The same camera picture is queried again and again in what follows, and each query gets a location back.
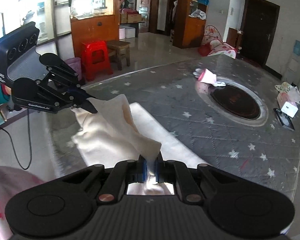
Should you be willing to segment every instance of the white bucket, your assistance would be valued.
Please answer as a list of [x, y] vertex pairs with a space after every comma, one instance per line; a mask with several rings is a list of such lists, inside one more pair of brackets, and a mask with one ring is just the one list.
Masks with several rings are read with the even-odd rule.
[[126, 27], [126, 38], [135, 38], [136, 37], [136, 28]]
[[119, 40], [122, 40], [126, 37], [125, 27], [119, 28]]

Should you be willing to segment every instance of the red plastic stool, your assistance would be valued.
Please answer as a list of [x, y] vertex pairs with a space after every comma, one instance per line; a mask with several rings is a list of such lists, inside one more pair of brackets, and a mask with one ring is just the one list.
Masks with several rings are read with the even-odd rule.
[[87, 81], [94, 80], [96, 73], [100, 71], [113, 74], [105, 41], [83, 42], [81, 60]]

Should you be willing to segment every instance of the floor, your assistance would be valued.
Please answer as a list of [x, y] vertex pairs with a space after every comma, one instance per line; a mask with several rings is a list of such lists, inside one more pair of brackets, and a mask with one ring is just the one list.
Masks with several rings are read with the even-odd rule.
[[[137, 71], [156, 65], [163, 65], [199, 58], [196, 49], [178, 49], [172, 46], [168, 36], [152, 33], [141, 33], [139, 38], [126, 39], [131, 42], [130, 57], [131, 66], [123, 65], [123, 70], [118, 71], [113, 65], [114, 74], [111, 76], [100, 75], [94, 82], [100, 82], [109, 77], [118, 76], [123, 73]], [[37, 175], [45, 181], [54, 179], [54, 168], [50, 161], [50, 137], [46, 132], [46, 116], [43, 113], [34, 112], [30, 114], [31, 144], [33, 150], [33, 162], [29, 172]], [[27, 133], [27, 118], [24, 117], [6, 127], [11, 134], [16, 148], [18, 158], [23, 166], [29, 161], [29, 141]], [[0, 131], [0, 165], [18, 167], [8, 135]], [[293, 240], [300, 240], [300, 173], [298, 186], [294, 198], [296, 216], [288, 236]]]

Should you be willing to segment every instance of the cabinet door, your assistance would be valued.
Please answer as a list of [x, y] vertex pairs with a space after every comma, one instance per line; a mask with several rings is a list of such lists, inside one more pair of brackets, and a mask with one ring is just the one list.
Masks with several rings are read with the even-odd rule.
[[204, 28], [205, 20], [187, 17], [182, 43], [183, 48], [199, 47], [203, 39]]
[[81, 43], [83, 41], [110, 41], [117, 40], [119, 26], [114, 15], [92, 17], [71, 22], [74, 55], [81, 57]]

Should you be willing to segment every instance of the wooden door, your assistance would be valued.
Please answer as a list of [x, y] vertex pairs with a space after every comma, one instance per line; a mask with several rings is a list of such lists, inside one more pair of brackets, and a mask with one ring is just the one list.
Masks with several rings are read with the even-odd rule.
[[141, 33], [146, 33], [149, 31], [149, 20], [150, 20], [150, 8], [151, 8], [151, 0], [141, 0], [139, 13], [142, 16], [142, 21], [144, 23], [140, 24]]
[[241, 55], [265, 66], [280, 7], [265, 0], [245, 0]]

